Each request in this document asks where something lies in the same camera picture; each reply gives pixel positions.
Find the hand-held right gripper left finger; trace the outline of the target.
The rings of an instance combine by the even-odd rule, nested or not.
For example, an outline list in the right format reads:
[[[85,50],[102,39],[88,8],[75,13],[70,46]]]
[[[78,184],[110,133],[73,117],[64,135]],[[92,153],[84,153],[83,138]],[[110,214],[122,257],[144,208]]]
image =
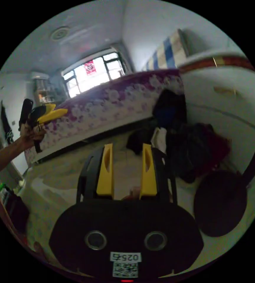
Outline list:
[[[113,144],[106,144],[100,163],[96,193],[98,197],[114,196]]]

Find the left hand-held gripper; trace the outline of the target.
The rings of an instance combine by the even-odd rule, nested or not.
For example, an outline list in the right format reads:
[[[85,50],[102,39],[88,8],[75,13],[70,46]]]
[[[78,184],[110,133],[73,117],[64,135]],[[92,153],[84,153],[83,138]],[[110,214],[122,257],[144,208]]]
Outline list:
[[[34,131],[39,133],[42,131],[40,124],[48,123],[52,120],[59,119],[67,114],[67,109],[54,110],[56,104],[44,104],[33,108],[28,116],[28,125]],[[37,153],[41,153],[40,142],[42,139],[34,139],[34,147]]]

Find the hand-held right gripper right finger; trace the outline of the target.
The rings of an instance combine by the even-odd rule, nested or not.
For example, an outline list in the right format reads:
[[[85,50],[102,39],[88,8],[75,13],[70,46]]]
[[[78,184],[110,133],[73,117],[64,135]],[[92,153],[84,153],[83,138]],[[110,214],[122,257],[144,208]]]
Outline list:
[[[152,148],[149,144],[143,144],[142,151],[142,177],[139,199],[155,198],[157,195],[155,167]]]

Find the person's left hand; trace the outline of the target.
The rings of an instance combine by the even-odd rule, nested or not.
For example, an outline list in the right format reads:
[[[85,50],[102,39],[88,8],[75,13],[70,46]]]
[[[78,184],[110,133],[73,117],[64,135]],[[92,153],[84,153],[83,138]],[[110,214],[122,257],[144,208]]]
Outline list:
[[[20,139],[23,148],[29,149],[34,146],[34,141],[42,141],[46,131],[43,127],[39,130],[31,128],[28,124],[22,124],[20,129]]]

